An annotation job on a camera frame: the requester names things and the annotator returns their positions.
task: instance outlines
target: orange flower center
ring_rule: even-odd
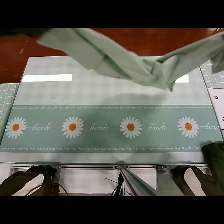
[[[135,129],[135,126],[133,124],[128,124],[128,130],[133,131]]]
[[[14,125],[12,126],[12,130],[13,130],[13,131],[17,131],[17,130],[19,130],[19,124],[14,124]]]
[[[190,124],[190,123],[186,123],[185,124],[185,128],[187,129],[187,130],[192,130],[192,124]]]
[[[76,129],[76,124],[70,124],[70,125],[69,125],[69,129],[70,129],[71,131],[74,131],[74,130]]]

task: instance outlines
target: green towel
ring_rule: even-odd
[[[86,69],[93,69],[98,74],[172,91],[179,77],[223,52],[224,32],[157,59],[139,57],[110,38],[88,28],[52,29],[38,42],[64,51]]]

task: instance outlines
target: daisy print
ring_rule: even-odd
[[[178,130],[182,132],[182,135],[188,138],[194,138],[199,133],[199,127],[194,118],[182,117],[179,119],[177,127],[179,128]]]
[[[120,131],[123,132],[123,135],[130,139],[139,136],[141,134],[140,131],[142,130],[140,121],[134,117],[126,117],[123,119],[120,127]]]
[[[69,117],[63,122],[61,131],[64,132],[63,135],[65,135],[66,138],[71,139],[81,135],[83,127],[84,125],[81,119],[78,117]]]
[[[8,122],[6,126],[6,135],[8,138],[17,138],[21,134],[23,134],[23,131],[26,130],[26,122],[25,119],[21,117],[14,117],[11,119],[11,121]]]

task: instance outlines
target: checkered pattern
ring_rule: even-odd
[[[3,135],[18,85],[16,83],[0,84],[0,138]]]
[[[211,105],[199,69],[173,92],[106,77],[66,57],[30,58],[24,75],[73,74],[72,82],[21,83],[15,105]]]
[[[200,66],[207,88],[224,89],[224,71],[212,74],[212,64],[210,61]]]

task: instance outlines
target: wooden floor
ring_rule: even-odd
[[[141,56],[163,55],[211,36],[216,28],[93,28]],[[25,35],[0,38],[0,83],[20,82],[29,57],[63,56]]]

